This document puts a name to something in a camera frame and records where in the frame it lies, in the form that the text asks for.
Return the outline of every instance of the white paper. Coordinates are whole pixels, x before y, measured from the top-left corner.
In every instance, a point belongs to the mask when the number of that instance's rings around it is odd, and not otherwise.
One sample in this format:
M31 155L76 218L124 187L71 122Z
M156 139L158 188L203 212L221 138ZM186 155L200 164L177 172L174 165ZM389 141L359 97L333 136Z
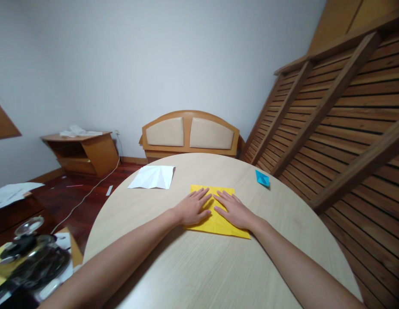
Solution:
M77 125L73 125L69 128L69 130L65 130L59 133L60 136L67 137L77 137L77 136L97 136L102 135L102 132L97 131L86 131Z
M144 166L138 171L128 188L169 189L173 175L174 167L172 166Z
M110 193L112 192L113 185L109 186L108 191L106 192L106 196L110 196Z
M18 200L24 199L24 194L30 190L42 187L44 184L37 182L23 182L20 184L5 185L0 188L0 208L8 206Z

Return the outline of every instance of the forearm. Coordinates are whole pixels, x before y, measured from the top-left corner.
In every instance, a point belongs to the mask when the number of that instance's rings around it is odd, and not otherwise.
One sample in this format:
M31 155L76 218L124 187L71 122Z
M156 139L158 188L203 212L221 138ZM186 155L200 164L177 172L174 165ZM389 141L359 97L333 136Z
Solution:
M251 228L302 307L364 308L342 284L279 234L266 220Z
M83 265L41 309L101 307L178 223L169 209L122 236Z

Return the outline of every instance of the oval wooden table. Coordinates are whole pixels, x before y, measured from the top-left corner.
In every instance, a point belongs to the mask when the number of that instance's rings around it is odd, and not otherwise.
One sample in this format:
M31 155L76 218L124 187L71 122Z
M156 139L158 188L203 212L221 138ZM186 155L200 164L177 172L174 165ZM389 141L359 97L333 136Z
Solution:
M267 189L256 182L255 169L260 169L216 154L179 154L149 165L176 167L171 188L128 189L137 173L129 176L97 216L85 261L120 236L176 205L189 193L190 185L234 188L246 206L362 300L347 260L331 233L309 206L276 178L270 176L271 186ZM182 227L173 230L159 244L112 298L108 307L115 306L301 307L253 236L247 240Z

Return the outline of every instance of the white wall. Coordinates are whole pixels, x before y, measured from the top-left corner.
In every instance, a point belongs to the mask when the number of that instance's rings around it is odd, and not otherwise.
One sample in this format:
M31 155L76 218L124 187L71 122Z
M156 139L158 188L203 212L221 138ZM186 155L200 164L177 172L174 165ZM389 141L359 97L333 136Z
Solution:
M21 22L21 9L0 0L0 105L22 133L0 140L0 187L60 167L39 136L83 121Z
M326 0L22 0L41 51L93 130L141 128L198 109L246 139L273 72L308 50Z

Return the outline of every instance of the yellow origami paper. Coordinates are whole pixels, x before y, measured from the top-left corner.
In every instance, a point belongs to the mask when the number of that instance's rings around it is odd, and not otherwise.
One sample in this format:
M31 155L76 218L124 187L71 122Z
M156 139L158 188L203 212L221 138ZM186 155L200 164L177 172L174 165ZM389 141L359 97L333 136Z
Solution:
M235 193L233 188L205 187L200 185L191 185L191 192L198 191L202 188L209 188L208 194L217 194L217 191L226 191L228 194ZM186 227L186 229L251 239L250 233L247 230L240 230L239 228L233 226L213 209L215 206L221 207L223 210L226 210L226 208L212 196L209 201L207 201L207 203L204 205L204 209L209 209L212 212L212 215L207 220L197 225L191 225L189 227Z

